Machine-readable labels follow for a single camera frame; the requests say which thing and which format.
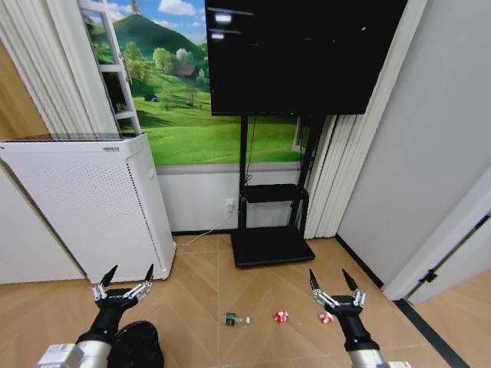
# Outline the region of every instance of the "red small object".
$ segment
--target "red small object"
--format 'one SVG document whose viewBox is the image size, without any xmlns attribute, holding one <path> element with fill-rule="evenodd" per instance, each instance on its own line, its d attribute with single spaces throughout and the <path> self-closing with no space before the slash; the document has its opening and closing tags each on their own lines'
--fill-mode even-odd
<svg viewBox="0 0 491 368">
<path fill-rule="evenodd" d="M 332 317 L 332 314 L 326 312 L 319 314 L 319 320 L 321 320 L 323 324 L 329 324 L 334 320 L 334 318 Z"/>
<path fill-rule="evenodd" d="M 275 313 L 274 318 L 275 318 L 275 321 L 280 324 L 281 322 L 288 322 L 289 315 L 288 315 L 287 311 L 281 310 L 281 311 Z"/>
</svg>

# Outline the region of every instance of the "landscape mural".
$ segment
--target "landscape mural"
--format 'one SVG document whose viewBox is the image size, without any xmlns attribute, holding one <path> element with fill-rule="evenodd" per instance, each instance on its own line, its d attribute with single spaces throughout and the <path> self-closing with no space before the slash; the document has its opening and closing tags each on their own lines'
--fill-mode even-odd
<svg viewBox="0 0 491 368">
<path fill-rule="evenodd" d="M 237 163 L 239 118 L 211 115 L 204 1 L 117 0 L 109 9 L 156 165 Z M 112 64 L 100 16 L 82 14 L 99 63 Z M 103 76 L 113 108 L 124 111 L 117 76 Z M 240 83 L 240 70 L 236 77 Z M 296 118 L 250 117 L 249 142 L 254 121 L 252 162 L 299 160 L 292 150 Z M 129 121 L 120 126 L 131 131 Z"/>
</svg>

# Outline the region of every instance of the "baseboard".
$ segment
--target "baseboard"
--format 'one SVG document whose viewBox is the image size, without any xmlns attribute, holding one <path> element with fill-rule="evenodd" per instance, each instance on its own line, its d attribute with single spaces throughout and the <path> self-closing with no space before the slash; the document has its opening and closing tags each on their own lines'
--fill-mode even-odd
<svg viewBox="0 0 491 368">
<path fill-rule="evenodd" d="M 374 282 L 374 284 L 376 284 L 377 287 L 381 289 L 384 286 L 384 282 L 382 282 L 382 280 L 378 278 L 378 276 L 371 270 L 371 268 L 368 267 L 368 265 L 363 262 L 360 257 L 358 257 L 355 251 L 351 249 L 348 243 L 344 241 L 344 239 L 339 234 L 336 234 L 335 238 L 339 242 L 339 244 L 341 244 L 341 247 L 345 249 L 345 251 L 354 259 L 356 263 L 358 263 L 358 266 L 360 266 L 361 269 L 365 271 L 365 274 L 367 274 L 367 276 Z"/>
<path fill-rule="evenodd" d="M 213 235 L 213 234 L 230 234 L 233 230 L 233 228 L 220 228 L 218 230 L 212 230 L 209 232 L 209 230 L 189 230 L 185 232 L 171 232 L 172 236 L 185 236 L 185 235 L 201 235 L 204 234 L 205 232 L 209 232 L 208 234 Z"/>
<path fill-rule="evenodd" d="M 425 339 L 431 344 L 431 346 L 438 352 L 442 358 L 452 368 L 466 368 L 469 367 L 459 354 L 450 347 L 444 339 L 411 307 L 407 301 L 400 299 L 395 301 L 394 304 L 400 309 L 406 318 L 417 328 L 418 331 L 424 336 Z"/>
</svg>

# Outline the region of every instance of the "white door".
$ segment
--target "white door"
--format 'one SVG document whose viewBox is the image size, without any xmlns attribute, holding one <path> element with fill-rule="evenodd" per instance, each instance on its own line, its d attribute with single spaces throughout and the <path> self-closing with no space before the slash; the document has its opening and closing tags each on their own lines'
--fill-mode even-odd
<svg viewBox="0 0 491 368">
<path fill-rule="evenodd" d="M 431 282 L 423 282 L 408 298 L 411 303 L 417 304 L 425 301 L 491 269 L 491 219 L 489 219 L 489 213 L 470 230 L 453 251 L 454 253 L 450 252 L 448 259 L 443 259 L 442 265 L 435 270 L 437 278 Z"/>
</svg>

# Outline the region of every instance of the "green bottle label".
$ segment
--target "green bottle label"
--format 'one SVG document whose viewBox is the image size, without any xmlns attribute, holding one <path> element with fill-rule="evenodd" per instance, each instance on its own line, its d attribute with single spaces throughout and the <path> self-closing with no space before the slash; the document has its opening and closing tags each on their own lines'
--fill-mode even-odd
<svg viewBox="0 0 491 368">
<path fill-rule="evenodd" d="M 226 325 L 233 326 L 236 324 L 236 314 L 235 313 L 227 313 L 226 315 Z"/>
</svg>

